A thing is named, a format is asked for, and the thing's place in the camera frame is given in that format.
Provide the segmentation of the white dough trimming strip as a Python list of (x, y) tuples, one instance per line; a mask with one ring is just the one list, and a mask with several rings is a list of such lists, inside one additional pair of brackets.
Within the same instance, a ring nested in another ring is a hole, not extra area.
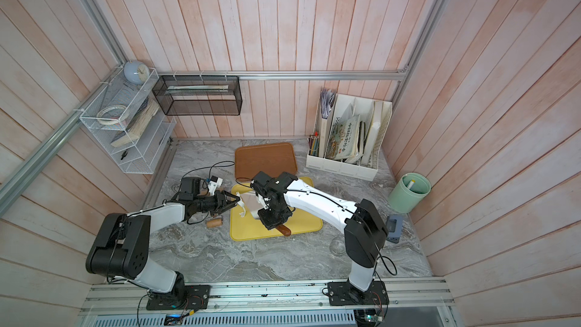
[(239, 197), (237, 205), (242, 209), (242, 212), (239, 213), (239, 216), (240, 218), (244, 218), (248, 213), (248, 209), (246, 208), (243, 196), (239, 192), (237, 192), (236, 195)]

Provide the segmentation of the metal dough scraper wooden handle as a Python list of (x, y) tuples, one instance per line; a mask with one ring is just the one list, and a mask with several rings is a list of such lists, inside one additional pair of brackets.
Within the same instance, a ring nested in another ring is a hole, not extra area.
[(292, 235), (292, 231), (284, 225), (293, 215), (293, 210), (287, 205), (279, 209), (265, 208), (260, 203), (260, 198), (253, 192), (242, 194), (241, 200), (245, 204), (246, 211), (251, 213), (252, 218), (259, 220), (267, 230), (278, 230), (286, 237)]

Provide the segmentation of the wooden dough roller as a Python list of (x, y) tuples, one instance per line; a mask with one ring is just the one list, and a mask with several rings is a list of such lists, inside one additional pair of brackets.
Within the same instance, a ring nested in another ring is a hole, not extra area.
[(216, 228), (223, 224), (223, 219), (221, 217), (215, 217), (206, 222), (207, 228)]

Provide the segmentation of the yellow plastic tray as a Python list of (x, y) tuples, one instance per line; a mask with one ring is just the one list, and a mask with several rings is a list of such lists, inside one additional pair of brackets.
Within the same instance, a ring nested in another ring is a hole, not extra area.
[[(254, 190), (250, 188), (250, 180), (237, 179), (237, 181), (237, 186), (231, 189), (232, 194), (236, 195), (237, 192), (241, 195), (247, 192), (255, 194)], [(242, 209), (238, 205), (230, 210), (230, 236), (234, 241), (243, 242), (283, 236), (278, 230), (267, 230), (259, 220), (252, 218), (249, 211), (244, 218), (240, 218), (240, 212)], [(284, 225), (292, 231), (293, 235), (319, 231), (323, 222), (304, 210), (296, 209)]]

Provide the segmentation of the clear glass bowl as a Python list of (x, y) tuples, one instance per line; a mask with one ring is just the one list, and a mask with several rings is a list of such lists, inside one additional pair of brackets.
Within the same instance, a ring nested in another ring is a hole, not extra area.
[(346, 254), (344, 237), (343, 236), (334, 237), (329, 245), (329, 250), (335, 257), (344, 256)]

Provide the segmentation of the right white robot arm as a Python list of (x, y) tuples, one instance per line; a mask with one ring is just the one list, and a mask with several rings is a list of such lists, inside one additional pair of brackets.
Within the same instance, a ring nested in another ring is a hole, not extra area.
[(341, 231), (346, 254), (352, 260), (348, 282), (360, 292), (369, 290), (388, 236), (385, 221), (371, 201), (342, 200), (286, 172), (276, 178), (260, 172), (252, 178), (250, 187), (262, 206), (258, 217), (268, 230), (284, 225), (298, 209)]

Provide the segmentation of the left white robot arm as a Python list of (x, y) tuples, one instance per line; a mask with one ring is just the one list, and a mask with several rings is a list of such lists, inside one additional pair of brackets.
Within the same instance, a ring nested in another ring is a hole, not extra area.
[(241, 198), (221, 190), (221, 185), (219, 177), (208, 181), (186, 177), (178, 192), (161, 206), (135, 213), (110, 213), (86, 258), (87, 272), (122, 278), (158, 294), (179, 292), (183, 284), (180, 274), (149, 258), (150, 235), (187, 222), (199, 212), (216, 216), (237, 206)]

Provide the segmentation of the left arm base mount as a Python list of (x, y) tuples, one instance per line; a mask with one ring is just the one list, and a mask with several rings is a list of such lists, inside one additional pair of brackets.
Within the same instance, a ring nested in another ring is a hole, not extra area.
[(170, 292), (149, 293), (146, 310), (205, 310), (210, 289), (209, 285), (186, 285), (184, 275), (179, 272)]

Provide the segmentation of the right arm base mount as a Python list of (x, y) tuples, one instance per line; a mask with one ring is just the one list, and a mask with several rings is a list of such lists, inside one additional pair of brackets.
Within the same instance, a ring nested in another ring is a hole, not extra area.
[(387, 307), (390, 303), (385, 284), (374, 279), (366, 292), (346, 282), (328, 282), (322, 289), (331, 306), (377, 306)]

